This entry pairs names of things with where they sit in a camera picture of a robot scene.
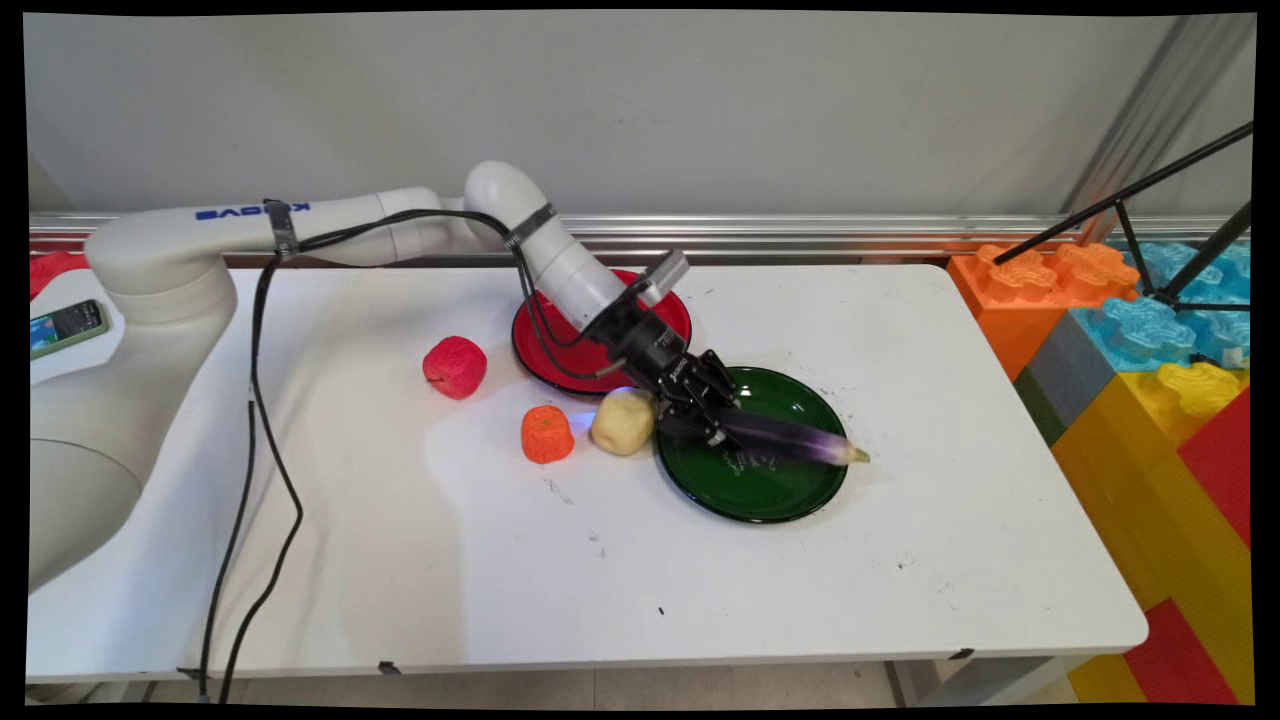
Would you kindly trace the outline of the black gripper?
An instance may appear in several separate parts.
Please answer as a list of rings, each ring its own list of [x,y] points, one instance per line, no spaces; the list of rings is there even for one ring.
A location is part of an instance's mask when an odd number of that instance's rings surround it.
[[[655,430],[673,442],[717,447],[730,441],[717,413],[741,407],[736,380],[714,350],[700,356],[652,307],[625,291],[586,328],[612,363],[659,397]]]

